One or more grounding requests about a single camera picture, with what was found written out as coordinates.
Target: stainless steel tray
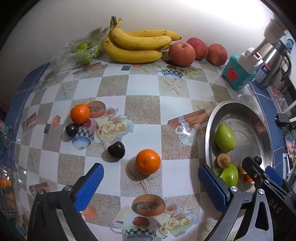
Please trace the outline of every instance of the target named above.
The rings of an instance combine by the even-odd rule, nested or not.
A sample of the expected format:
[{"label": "stainless steel tray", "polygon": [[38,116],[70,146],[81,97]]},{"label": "stainless steel tray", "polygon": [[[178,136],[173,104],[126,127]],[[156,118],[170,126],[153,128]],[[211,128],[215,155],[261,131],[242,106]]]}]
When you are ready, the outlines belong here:
[{"label": "stainless steel tray", "polygon": [[[216,130],[219,124],[225,123],[234,132],[236,147],[227,154],[231,158],[231,164],[237,168],[245,157],[262,157],[260,167],[265,170],[267,166],[273,166],[272,148],[269,134],[260,117],[248,106],[239,101],[224,101],[217,105],[212,112],[207,124],[205,134],[206,163],[211,169],[220,175],[223,168],[217,164],[217,157],[221,150],[216,143]],[[254,192],[255,187],[246,181],[245,175],[239,172],[237,187],[241,191]]]}]

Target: wall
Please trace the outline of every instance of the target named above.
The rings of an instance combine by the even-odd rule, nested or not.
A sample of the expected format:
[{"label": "wall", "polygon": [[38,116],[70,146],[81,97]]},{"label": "wall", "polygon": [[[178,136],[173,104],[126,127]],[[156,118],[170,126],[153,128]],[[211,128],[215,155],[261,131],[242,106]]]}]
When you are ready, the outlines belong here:
[{"label": "wall", "polygon": [[[249,11],[257,16],[248,17]],[[272,12],[259,0],[41,0],[17,24],[0,51],[0,98],[10,105],[25,76],[48,62],[71,40],[108,27],[169,29],[184,41],[198,37],[240,54],[263,40]]]}]

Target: bunch of bananas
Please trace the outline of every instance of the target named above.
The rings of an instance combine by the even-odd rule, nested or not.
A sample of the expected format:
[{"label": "bunch of bananas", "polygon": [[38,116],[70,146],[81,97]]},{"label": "bunch of bananas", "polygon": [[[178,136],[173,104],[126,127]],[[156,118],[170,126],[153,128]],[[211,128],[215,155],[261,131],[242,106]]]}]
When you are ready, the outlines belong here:
[{"label": "bunch of bananas", "polygon": [[139,30],[125,33],[120,29],[122,20],[118,22],[115,17],[111,18],[108,36],[102,46],[106,54],[113,60],[130,63],[149,63],[162,57],[160,51],[169,49],[173,40],[181,37],[168,30]]}]

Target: blue gripper pad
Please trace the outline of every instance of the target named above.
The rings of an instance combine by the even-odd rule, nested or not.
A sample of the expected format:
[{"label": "blue gripper pad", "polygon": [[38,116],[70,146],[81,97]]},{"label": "blue gripper pad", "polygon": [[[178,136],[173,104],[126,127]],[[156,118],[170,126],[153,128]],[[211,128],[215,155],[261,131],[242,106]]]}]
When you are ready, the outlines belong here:
[{"label": "blue gripper pad", "polygon": [[283,179],[282,177],[277,174],[277,172],[271,167],[271,166],[267,166],[265,168],[265,173],[270,177],[271,180],[273,180],[277,185],[279,185],[280,187],[283,186]]},{"label": "blue gripper pad", "polygon": [[214,204],[215,209],[224,212],[227,204],[226,195],[203,166],[198,168],[198,178]]},{"label": "blue gripper pad", "polygon": [[84,184],[80,187],[78,192],[75,195],[74,206],[77,212],[83,211],[86,209],[91,198],[93,197],[95,191],[100,185],[104,177],[104,167],[100,163],[95,163],[93,167],[88,171],[88,173],[81,177],[84,181]]}]

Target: bolt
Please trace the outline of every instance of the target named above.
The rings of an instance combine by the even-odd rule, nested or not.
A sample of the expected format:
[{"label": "bolt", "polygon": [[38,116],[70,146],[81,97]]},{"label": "bolt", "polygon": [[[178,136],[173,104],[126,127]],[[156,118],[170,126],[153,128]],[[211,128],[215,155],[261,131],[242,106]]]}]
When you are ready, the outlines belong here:
[{"label": "bolt", "polygon": [[37,193],[38,193],[39,195],[43,194],[43,193],[44,193],[44,189],[39,189]]},{"label": "bolt", "polygon": [[72,186],[71,185],[67,185],[64,187],[65,191],[71,191],[72,190]]},{"label": "bolt", "polygon": [[264,194],[264,190],[262,188],[259,188],[258,189],[258,193],[261,194],[261,195],[263,195]]},{"label": "bolt", "polygon": [[233,192],[237,192],[238,191],[238,188],[236,186],[231,186],[230,187],[230,190],[233,191]]}]

